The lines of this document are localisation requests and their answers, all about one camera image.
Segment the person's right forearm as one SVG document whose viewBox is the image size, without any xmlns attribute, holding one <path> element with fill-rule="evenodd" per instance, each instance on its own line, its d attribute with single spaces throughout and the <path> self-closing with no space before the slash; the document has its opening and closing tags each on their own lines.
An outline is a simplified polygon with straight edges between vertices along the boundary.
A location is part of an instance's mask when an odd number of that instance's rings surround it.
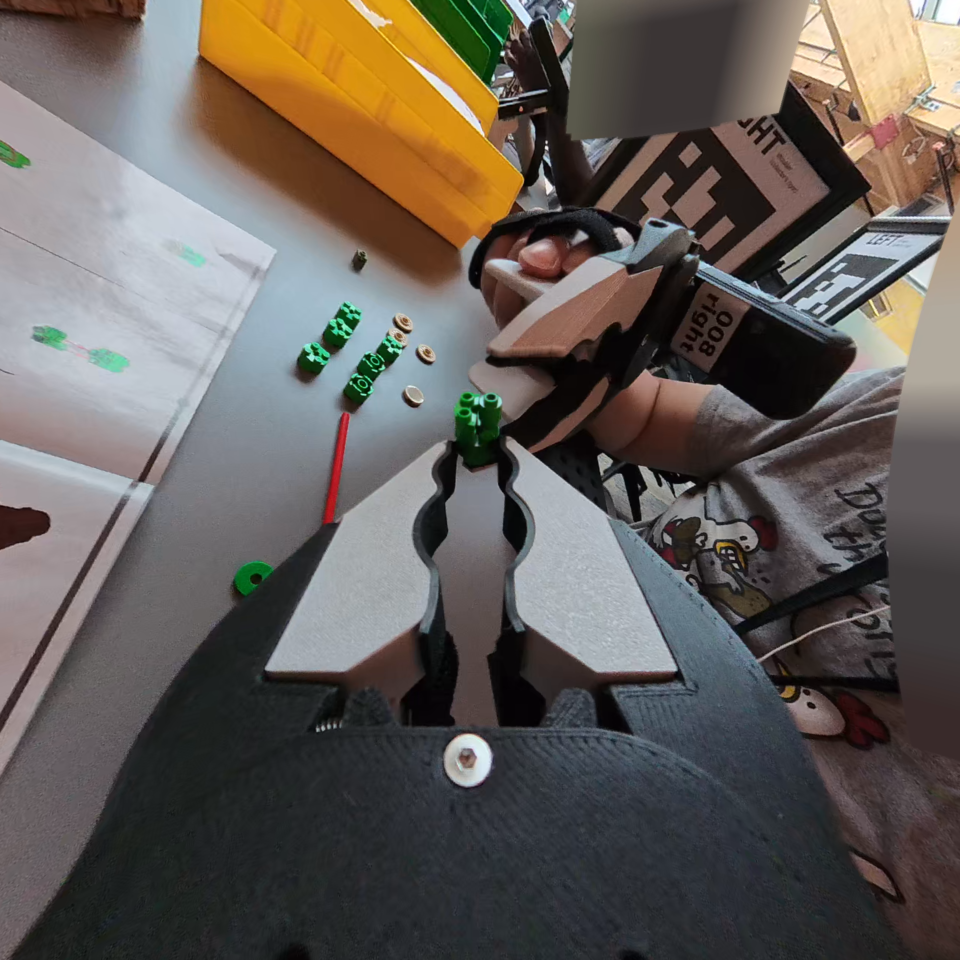
<svg viewBox="0 0 960 960">
<path fill-rule="evenodd" d="M 587 422 L 585 432 L 615 461 L 696 476 L 692 437 L 713 390 L 644 371 Z"/>
</svg>

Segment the black toy set box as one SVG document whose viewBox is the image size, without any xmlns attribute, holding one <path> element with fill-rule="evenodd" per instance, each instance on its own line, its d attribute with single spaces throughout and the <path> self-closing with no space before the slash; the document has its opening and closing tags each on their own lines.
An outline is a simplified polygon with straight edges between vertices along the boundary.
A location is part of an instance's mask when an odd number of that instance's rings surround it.
<svg viewBox="0 0 960 960">
<path fill-rule="evenodd" d="M 69 19 L 106 16 L 139 21 L 146 10 L 147 1 L 1 1 L 1 11 Z"/>
</svg>

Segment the cluster of green round bricks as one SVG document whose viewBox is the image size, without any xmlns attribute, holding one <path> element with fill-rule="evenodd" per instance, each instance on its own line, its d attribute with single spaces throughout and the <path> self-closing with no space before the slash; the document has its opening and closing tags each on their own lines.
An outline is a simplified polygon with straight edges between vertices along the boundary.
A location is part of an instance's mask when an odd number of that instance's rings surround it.
<svg viewBox="0 0 960 960">
<path fill-rule="evenodd" d="M 307 378 L 318 378 L 330 365 L 333 355 L 351 341 L 361 319 L 362 311 L 358 307 L 349 301 L 342 302 L 319 340 L 306 342 L 301 347 L 295 370 Z M 364 352 L 357 361 L 342 388 L 345 400 L 353 406 L 363 405 L 374 392 L 378 378 L 397 362 L 405 349 L 387 332 L 375 348 Z"/>
</svg>

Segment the person's right hand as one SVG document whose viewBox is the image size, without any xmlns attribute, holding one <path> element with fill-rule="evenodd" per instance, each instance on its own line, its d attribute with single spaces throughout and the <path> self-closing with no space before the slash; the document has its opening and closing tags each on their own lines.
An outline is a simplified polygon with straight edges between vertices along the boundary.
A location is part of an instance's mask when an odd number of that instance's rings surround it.
<svg viewBox="0 0 960 960">
<path fill-rule="evenodd" d="M 485 254 L 479 287 L 497 328 L 501 330 L 508 326 L 527 306 L 528 300 L 522 292 L 491 273 L 487 268 L 489 262 L 510 260 L 518 264 L 520 272 L 533 282 L 552 283 L 599 253 L 599 248 L 582 231 L 569 236 L 551 235 L 535 242 L 530 241 L 528 231 L 497 238 Z"/>
</svg>

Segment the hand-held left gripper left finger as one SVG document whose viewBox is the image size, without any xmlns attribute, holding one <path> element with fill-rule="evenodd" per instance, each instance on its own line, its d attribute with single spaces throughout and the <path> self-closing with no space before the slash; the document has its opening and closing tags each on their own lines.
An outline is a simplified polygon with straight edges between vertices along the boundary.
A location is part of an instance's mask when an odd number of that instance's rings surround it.
<svg viewBox="0 0 960 960">
<path fill-rule="evenodd" d="M 457 652 L 434 554 L 449 533 L 451 441 L 429 447 L 348 510 L 306 582 L 265 675 L 375 689 L 413 725 L 450 726 Z"/>
</svg>

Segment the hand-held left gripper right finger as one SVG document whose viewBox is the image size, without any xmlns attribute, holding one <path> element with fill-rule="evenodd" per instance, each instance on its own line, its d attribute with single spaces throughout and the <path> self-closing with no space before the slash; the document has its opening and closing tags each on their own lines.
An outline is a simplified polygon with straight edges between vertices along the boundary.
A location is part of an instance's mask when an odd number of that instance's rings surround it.
<svg viewBox="0 0 960 960">
<path fill-rule="evenodd" d="M 615 519 L 512 438 L 500 440 L 503 586 L 490 683 L 503 727 L 537 726 L 564 690 L 668 684 L 679 667 Z"/>
</svg>

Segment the black framed marker sign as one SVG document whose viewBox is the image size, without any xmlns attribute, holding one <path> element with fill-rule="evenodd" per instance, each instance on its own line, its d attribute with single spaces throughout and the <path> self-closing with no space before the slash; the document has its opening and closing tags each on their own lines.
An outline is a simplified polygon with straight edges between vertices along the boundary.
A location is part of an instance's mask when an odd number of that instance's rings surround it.
<svg viewBox="0 0 960 960">
<path fill-rule="evenodd" d="M 793 281 L 780 295 L 788 306 L 835 326 L 940 251 L 949 216 L 880 216 Z"/>
<path fill-rule="evenodd" d="M 580 205 L 686 228 L 706 263 L 752 282 L 870 190 L 788 81 L 777 114 L 619 141 Z"/>
</svg>

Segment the yellow plastic bin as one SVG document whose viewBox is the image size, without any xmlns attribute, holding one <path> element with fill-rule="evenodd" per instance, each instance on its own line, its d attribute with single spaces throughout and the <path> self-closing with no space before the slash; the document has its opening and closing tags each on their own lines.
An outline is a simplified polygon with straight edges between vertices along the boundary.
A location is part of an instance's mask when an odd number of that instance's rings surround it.
<svg viewBox="0 0 960 960">
<path fill-rule="evenodd" d="M 455 248 L 511 212 L 489 86 L 407 1 L 203 1 L 198 54 Z"/>
</svg>

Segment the green plastic bin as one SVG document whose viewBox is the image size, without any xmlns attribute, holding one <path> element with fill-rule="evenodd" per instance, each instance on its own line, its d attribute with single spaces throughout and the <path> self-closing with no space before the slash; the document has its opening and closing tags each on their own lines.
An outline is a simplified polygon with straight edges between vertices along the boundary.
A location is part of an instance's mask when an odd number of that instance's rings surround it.
<svg viewBox="0 0 960 960">
<path fill-rule="evenodd" d="M 477 78 L 489 86 L 514 24 L 510 7 L 502 1 L 412 3 Z"/>
</svg>

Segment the red toy rod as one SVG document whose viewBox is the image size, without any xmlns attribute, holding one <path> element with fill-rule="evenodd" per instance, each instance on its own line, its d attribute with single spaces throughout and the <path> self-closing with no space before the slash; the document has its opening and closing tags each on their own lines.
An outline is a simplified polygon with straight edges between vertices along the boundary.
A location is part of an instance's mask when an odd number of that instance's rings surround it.
<svg viewBox="0 0 960 960">
<path fill-rule="evenodd" d="M 343 412 L 339 418 L 335 436 L 333 454 L 330 464 L 330 473 L 323 504 L 321 522 L 327 526 L 336 519 L 337 504 L 341 486 L 342 472 L 345 462 L 347 439 L 349 437 L 351 414 Z"/>
</svg>

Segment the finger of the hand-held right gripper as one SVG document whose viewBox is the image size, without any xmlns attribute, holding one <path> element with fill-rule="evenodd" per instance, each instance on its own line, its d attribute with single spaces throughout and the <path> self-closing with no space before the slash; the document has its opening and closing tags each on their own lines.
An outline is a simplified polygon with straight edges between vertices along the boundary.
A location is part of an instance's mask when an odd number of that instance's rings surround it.
<svg viewBox="0 0 960 960">
<path fill-rule="evenodd" d="M 556 280 L 536 279 L 517 262 L 489 262 L 487 274 L 525 299 L 524 308 L 489 343 L 502 361 L 562 359 L 608 329 L 629 330 L 664 267 L 631 273 L 619 262 L 584 262 Z"/>
<path fill-rule="evenodd" d="M 468 379 L 479 393 L 499 396 L 501 432 L 529 452 L 573 437 L 610 402 L 610 376 L 587 360 L 498 366 L 487 358 Z"/>
</svg>

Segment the building instruction booklet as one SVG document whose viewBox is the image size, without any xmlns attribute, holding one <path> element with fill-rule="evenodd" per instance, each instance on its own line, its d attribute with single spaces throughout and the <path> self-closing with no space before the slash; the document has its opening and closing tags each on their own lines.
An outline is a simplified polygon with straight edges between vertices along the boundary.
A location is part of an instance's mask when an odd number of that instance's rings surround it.
<svg viewBox="0 0 960 960">
<path fill-rule="evenodd" d="M 274 250 L 1 89 L 1 768 Z"/>
</svg>

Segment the grey printed t-shirt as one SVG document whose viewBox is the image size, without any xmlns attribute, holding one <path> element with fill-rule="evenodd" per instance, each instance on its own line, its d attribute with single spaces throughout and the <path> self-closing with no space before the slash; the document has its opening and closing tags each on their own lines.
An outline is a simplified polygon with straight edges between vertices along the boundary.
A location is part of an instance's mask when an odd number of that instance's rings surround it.
<svg viewBox="0 0 960 960">
<path fill-rule="evenodd" d="M 916 958 L 959 954 L 958 761 L 908 741 L 889 584 L 786 609 L 880 558 L 905 366 L 845 375 L 806 414 L 766 417 L 712 387 L 698 474 L 646 542 L 734 628 L 777 692 L 833 800 L 854 867 Z"/>
</svg>

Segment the green toy brick stack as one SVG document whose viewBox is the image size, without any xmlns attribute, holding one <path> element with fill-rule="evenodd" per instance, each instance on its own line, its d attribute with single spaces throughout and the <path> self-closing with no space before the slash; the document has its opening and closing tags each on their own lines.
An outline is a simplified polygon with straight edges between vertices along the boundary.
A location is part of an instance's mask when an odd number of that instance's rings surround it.
<svg viewBox="0 0 960 960">
<path fill-rule="evenodd" d="M 479 470 L 498 459 L 502 399 L 495 392 L 462 393 L 454 408 L 454 440 L 462 463 Z"/>
</svg>

